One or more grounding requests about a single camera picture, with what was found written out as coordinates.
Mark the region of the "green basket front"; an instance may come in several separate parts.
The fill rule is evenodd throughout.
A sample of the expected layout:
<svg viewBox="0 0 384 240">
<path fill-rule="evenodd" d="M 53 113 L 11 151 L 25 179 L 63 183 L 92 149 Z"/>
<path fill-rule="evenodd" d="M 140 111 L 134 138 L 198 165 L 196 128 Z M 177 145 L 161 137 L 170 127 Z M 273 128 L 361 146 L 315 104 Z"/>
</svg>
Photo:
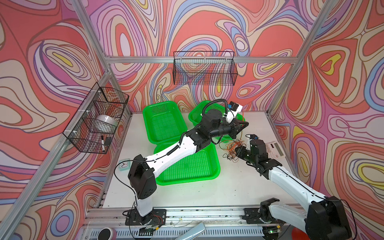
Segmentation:
<svg viewBox="0 0 384 240">
<path fill-rule="evenodd" d="M 162 172 L 156 182 L 160 186 L 213 180 L 219 176 L 221 166 L 215 145 L 187 156 Z"/>
</svg>

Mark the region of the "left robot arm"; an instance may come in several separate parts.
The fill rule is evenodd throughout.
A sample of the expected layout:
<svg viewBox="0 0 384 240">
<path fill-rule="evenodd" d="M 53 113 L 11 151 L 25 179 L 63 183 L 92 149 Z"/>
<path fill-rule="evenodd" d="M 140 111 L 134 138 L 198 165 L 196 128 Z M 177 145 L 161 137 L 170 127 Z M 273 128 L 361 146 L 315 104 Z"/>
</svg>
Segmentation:
<svg viewBox="0 0 384 240">
<path fill-rule="evenodd" d="M 236 118 L 237 112 L 231 111 L 231 117 L 219 110 L 211 109 L 202 114 L 200 123 L 183 133 L 178 142 L 157 154 L 143 157 L 137 155 L 133 159 L 128 179 L 136 194 L 135 210 L 140 217 L 149 215 L 154 209 L 151 195 L 157 189 L 156 178 L 166 169 L 181 159 L 193 155 L 214 144 L 213 138 L 225 135 L 236 139 L 237 135 L 249 123 Z"/>
</svg>

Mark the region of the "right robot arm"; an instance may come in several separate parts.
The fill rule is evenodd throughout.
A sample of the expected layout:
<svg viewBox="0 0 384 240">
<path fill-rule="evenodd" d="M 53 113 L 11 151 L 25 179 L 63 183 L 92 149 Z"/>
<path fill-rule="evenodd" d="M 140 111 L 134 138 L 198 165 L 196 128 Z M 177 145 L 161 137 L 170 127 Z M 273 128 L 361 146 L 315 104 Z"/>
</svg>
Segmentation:
<svg viewBox="0 0 384 240">
<path fill-rule="evenodd" d="M 260 203 L 257 213 L 246 213 L 243 217 L 245 220 L 257 219 L 263 223 L 280 220 L 300 229 L 311 240 L 348 240 L 352 237 L 342 200 L 334 196 L 327 197 L 310 188 L 279 161 L 269 158 L 264 141 L 251 140 L 250 147 L 236 147 L 236 156 L 255 168 L 262 177 L 282 188 L 302 209 L 270 198 Z"/>
</svg>

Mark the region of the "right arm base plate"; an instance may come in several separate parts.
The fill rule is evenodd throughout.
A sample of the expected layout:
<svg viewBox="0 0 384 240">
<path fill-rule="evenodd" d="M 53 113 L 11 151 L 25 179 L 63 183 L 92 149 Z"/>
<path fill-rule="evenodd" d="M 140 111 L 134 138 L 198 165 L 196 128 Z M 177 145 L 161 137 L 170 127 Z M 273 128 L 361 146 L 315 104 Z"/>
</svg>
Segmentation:
<svg viewBox="0 0 384 240">
<path fill-rule="evenodd" d="M 285 224 L 284 221 L 277 219 L 262 220 L 261 215 L 259 213 L 259 208 L 244 208 L 244 215 L 242 215 L 242 220 L 245 220 L 247 224 Z"/>
</svg>

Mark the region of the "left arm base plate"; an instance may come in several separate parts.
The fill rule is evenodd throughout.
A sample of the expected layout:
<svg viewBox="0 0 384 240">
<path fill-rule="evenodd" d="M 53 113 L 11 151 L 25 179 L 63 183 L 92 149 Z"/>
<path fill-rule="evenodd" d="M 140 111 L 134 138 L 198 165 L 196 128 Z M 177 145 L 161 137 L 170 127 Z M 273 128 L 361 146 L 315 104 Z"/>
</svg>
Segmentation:
<svg viewBox="0 0 384 240">
<path fill-rule="evenodd" d="M 166 209 L 153 209 L 149 214 L 142 217 L 139 212 L 134 208 L 125 213 L 126 226 L 151 226 L 161 227 L 166 223 L 167 210 Z"/>
</svg>

